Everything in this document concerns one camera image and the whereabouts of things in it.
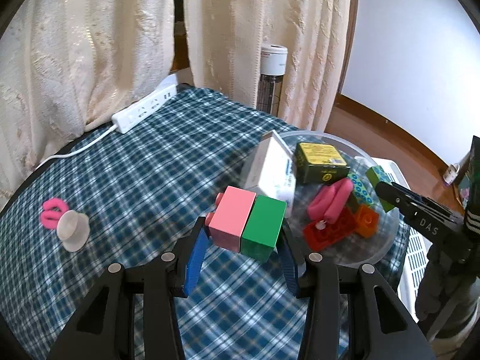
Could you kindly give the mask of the grey gloved right hand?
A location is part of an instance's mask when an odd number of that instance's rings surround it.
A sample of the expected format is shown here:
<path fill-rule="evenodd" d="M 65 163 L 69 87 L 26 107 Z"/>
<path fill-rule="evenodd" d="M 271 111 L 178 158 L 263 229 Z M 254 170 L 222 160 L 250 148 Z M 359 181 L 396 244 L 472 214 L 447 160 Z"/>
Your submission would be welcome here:
<path fill-rule="evenodd" d="M 471 275 L 452 274 L 441 262 L 447 256 L 435 244 L 427 253 L 428 263 L 416 297 L 416 316 L 420 321 L 436 314 L 442 303 L 449 300 L 463 281 L 467 289 L 460 293 L 460 300 L 448 321 L 437 334 L 438 338 L 455 336 L 467 328 L 474 318 L 479 299 L 479 278 Z"/>

